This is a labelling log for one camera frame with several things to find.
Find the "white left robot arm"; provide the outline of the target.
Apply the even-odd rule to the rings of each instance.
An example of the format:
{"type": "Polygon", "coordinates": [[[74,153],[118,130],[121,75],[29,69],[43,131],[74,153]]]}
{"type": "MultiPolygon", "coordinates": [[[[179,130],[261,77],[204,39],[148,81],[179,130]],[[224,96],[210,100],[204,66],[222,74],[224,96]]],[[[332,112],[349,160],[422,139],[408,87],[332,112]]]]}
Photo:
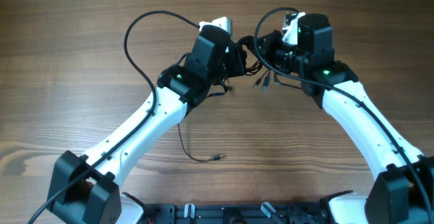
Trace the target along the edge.
{"type": "Polygon", "coordinates": [[[120,188],[138,160],[170,128],[212,96],[212,86],[244,74],[245,56],[226,24],[202,22],[193,50],[159,76],[145,102],[106,139],[54,165],[46,208],[65,223],[139,223],[143,203],[120,188]]]}

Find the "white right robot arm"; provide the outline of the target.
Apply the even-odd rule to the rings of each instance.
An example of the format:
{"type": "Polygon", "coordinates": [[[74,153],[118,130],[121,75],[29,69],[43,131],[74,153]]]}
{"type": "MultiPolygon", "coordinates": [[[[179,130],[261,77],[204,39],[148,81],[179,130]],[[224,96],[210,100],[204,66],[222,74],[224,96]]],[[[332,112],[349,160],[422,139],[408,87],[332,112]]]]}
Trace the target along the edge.
{"type": "Polygon", "coordinates": [[[327,16],[287,9],[284,22],[279,31],[254,35],[258,59],[277,75],[300,82],[342,126],[374,178],[368,195],[346,191],[325,198],[330,222],[432,223],[433,158],[394,129],[356,74],[335,59],[327,16]]]}

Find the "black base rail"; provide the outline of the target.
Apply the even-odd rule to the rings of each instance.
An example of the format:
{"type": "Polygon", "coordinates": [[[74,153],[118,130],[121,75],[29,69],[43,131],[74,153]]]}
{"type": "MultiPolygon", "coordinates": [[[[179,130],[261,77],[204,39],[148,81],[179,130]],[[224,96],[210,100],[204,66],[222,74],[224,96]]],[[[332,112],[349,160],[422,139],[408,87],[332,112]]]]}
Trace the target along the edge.
{"type": "Polygon", "coordinates": [[[138,221],[145,224],[264,224],[329,223],[328,211],[319,202],[241,205],[145,204],[138,221]]]}

